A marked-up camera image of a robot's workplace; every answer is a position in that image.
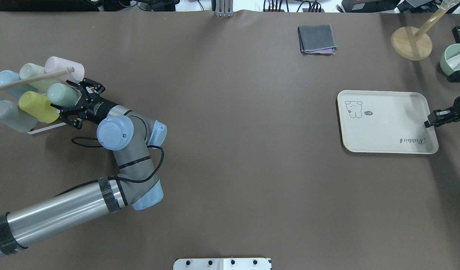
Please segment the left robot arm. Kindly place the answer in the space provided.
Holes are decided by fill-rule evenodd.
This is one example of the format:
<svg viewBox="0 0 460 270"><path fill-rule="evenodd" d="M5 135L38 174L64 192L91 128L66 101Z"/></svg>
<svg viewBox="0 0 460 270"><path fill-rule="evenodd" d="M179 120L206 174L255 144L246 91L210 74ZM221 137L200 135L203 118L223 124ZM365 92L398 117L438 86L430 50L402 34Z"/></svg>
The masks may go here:
<svg viewBox="0 0 460 270"><path fill-rule="evenodd" d="M55 105L60 121L81 129L83 121L97 125L101 147L114 154L120 173L74 186L53 198L0 215L0 258L19 253L43 239L127 205L144 210L163 199L161 166L153 165L149 148L162 149L167 127L152 118L101 97L105 87L84 78L67 83L79 90L74 106Z"/></svg>

